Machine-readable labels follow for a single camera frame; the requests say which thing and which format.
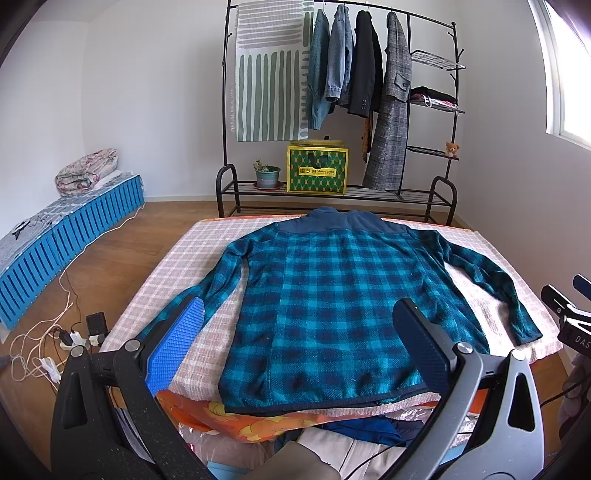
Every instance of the flower pot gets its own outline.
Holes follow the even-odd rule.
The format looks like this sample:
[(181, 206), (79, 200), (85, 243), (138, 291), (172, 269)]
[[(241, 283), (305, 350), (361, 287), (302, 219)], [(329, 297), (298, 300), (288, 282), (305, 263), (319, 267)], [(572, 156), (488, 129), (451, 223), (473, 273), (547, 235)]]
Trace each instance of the flower pot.
[(269, 167), (269, 171), (256, 172), (256, 186), (260, 189), (274, 189), (279, 185), (279, 167)]

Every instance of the window frame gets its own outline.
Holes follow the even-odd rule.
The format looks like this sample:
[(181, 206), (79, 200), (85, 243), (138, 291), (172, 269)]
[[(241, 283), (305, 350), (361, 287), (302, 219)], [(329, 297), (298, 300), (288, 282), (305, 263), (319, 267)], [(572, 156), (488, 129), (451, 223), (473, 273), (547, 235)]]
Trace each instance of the window frame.
[(581, 147), (591, 150), (591, 141), (575, 135), (564, 129), (564, 87), (560, 80), (558, 67), (558, 45), (550, 13), (546, 8), (545, 0), (528, 0), (534, 13), (535, 24), (540, 35), (544, 67), (546, 72), (547, 91), (547, 120), (546, 131), (550, 135), (564, 138)]

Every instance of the gray plaid coat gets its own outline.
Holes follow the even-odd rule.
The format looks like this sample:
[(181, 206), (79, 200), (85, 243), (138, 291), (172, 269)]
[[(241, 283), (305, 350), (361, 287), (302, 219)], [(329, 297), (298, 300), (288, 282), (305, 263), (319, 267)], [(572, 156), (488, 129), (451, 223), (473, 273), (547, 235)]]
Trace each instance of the gray plaid coat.
[(400, 187), (408, 139), (407, 100), (411, 83), (408, 43), (396, 13), (388, 14), (388, 55), (382, 101), (363, 186)]

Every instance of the teddy bear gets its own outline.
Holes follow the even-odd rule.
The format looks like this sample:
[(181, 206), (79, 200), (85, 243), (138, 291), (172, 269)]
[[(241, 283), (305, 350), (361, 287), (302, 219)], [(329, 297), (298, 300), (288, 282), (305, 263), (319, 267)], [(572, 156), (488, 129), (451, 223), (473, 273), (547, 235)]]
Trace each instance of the teddy bear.
[(457, 158), (457, 153), (460, 150), (460, 146), (457, 143), (446, 142), (447, 156)]

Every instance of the clothes rack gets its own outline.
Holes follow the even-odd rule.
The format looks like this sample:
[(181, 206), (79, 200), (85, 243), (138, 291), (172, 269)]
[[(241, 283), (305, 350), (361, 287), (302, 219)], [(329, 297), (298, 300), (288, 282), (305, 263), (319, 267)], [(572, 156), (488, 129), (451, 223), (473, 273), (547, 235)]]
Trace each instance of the clothes rack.
[[(323, 0), (314, 0), (314, 3), (323, 3)], [(460, 58), (464, 50), (459, 50), (458, 47), (458, 40), (457, 40), (457, 28), (456, 23), (452, 22), (451, 24), (446, 24), (445, 22), (441, 22), (434, 18), (425, 17), (423, 15), (415, 14), (413, 12), (408, 12), (405, 10), (400, 10), (393, 7), (387, 7), (385, 5), (377, 5), (377, 4), (369, 4), (366, 2), (355, 2), (349, 0), (324, 0), (325, 4), (345, 4), (345, 5), (357, 5), (364, 8), (376, 8), (386, 11), (396, 12), (397, 14), (405, 15), (407, 18), (407, 40), (408, 40), (408, 51), (411, 53), (411, 58), (416, 63), (423, 63), (427, 65), (431, 65), (435, 68), (443, 69), (448, 72), (453, 72), (450, 75), (452, 76), (455, 84), (455, 100), (456, 104), (459, 100), (459, 76), (460, 71), (465, 69), (465, 66), (460, 64)], [(226, 24), (225, 24), (225, 33), (224, 33), (224, 46), (223, 46), (223, 59), (222, 59), (222, 140), (223, 140), (223, 167), (217, 173), (216, 178), (216, 200), (217, 200), (217, 209), (220, 218), (226, 216), (224, 205), (223, 205), (223, 198), (224, 196), (234, 196), (235, 198), (235, 206), (230, 210), (227, 216), (232, 216), (235, 213), (240, 213), (242, 210), (241, 205), (241, 196), (263, 196), (263, 197), (276, 197), (276, 196), (290, 196), (290, 197), (316, 197), (316, 198), (326, 198), (326, 195), (321, 193), (314, 193), (314, 192), (297, 192), (297, 193), (288, 193), (285, 191), (285, 186), (273, 191), (261, 191), (254, 187), (253, 180), (239, 180), (238, 175), (236, 172), (236, 167), (228, 161), (228, 126), (226, 123), (226, 74), (227, 74), (227, 57), (228, 57), (228, 39), (232, 35), (229, 32), (229, 24), (230, 24), (230, 12), (235, 9), (238, 4), (233, 4), (232, 0), (228, 0), (228, 4), (226, 7)], [(421, 19), (428, 22), (432, 22), (438, 26), (447, 28), (449, 31), (447, 32), (449, 36), (453, 39), (454, 44), (454, 60), (447, 60), (440, 56), (430, 54), (424, 50), (412, 50), (413, 47), (413, 39), (412, 39), (412, 28), (411, 28), (411, 19)], [(423, 103), (415, 103), (411, 102), (410, 99), (408, 100), (407, 105), (407, 114), (408, 120), (410, 123), (410, 114), (411, 114), (411, 105), (420, 105), (430, 107), (428, 102)], [(454, 110), (449, 109), (448, 111), (453, 113), (453, 130), (452, 130), (452, 137), (451, 142), (455, 143), (456, 134), (457, 134), (457, 117), (459, 114), (464, 113), (460, 109)], [(431, 155), (434, 157), (445, 158), (447, 160), (447, 167), (444, 176), (435, 176), (433, 181), (431, 182), (431, 187), (429, 190), (417, 190), (417, 189), (405, 189), (402, 188), (402, 184), (404, 182), (404, 168), (405, 164), (403, 165), (402, 170), (402, 181), (400, 184), (400, 188), (398, 190), (391, 190), (388, 192), (381, 192), (378, 190), (371, 190), (363, 188), (360, 185), (347, 185), (347, 191), (344, 195), (331, 195), (332, 198), (337, 199), (345, 199), (345, 200), (364, 200), (370, 202), (387, 202), (387, 203), (407, 203), (411, 205), (424, 205), (425, 206), (425, 213), (400, 213), (402, 216), (408, 217), (418, 217), (422, 218), (425, 222), (433, 222), (437, 223), (433, 215), (431, 214), (431, 209), (433, 206), (439, 206), (446, 209), (449, 209), (446, 225), (451, 225), (453, 221), (453, 216), (455, 214), (456, 205), (457, 205), (457, 190), (456, 186), (449, 180), (449, 173), (452, 166), (452, 161), (457, 161), (458, 158), (449, 157), (447, 156), (446, 152), (433, 150), (431, 148), (424, 148), (424, 147), (416, 147), (412, 145), (407, 146), (407, 151), (420, 153), (424, 155)], [(222, 187), (222, 180), (224, 174), (230, 171), (232, 173), (232, 180), (226, 185)], [(448, 200), (446, 197), (441, 195), (436, 189), (439, 184), (442, 183), (447, 185), (451, 191), (452, 199)], [(248, 209), (265, 209), (265, 210), (280, 210), (285, 209), (284, 206), (274, 206), (274, 205), (257, 205), (257, 206), (248, 206)], [(292, 210), (311, 210), (312, 208), (290, 208)], [(390, 212), (380, 212), (378, 210), (373, 210), (374, 213), (390, 213)]]

